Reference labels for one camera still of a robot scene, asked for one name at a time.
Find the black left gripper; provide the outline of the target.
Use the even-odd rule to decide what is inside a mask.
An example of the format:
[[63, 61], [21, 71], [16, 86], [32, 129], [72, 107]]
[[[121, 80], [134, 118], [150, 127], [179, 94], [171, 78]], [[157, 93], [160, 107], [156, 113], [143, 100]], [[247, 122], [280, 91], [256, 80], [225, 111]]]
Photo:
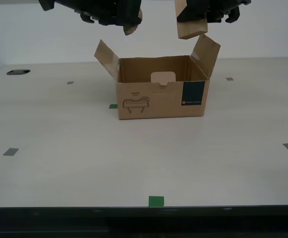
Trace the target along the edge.
[[95, 20], [101, 25], [137, 26], [143, 19], [139, 0], [57, 0], [73, 9], [87, 23]]

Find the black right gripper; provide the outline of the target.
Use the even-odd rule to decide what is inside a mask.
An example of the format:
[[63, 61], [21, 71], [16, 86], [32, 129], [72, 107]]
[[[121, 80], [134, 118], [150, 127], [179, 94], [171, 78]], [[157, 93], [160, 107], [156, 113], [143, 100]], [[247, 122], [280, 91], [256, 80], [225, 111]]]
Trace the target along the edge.
[[188, 0], [186, 6], [177, 16], [178, 22], [206, 19], [207, 23], [221, 23], [227, 15], [227, 23], [233, 23], [240, 17], [239, 6], [244, 0]]

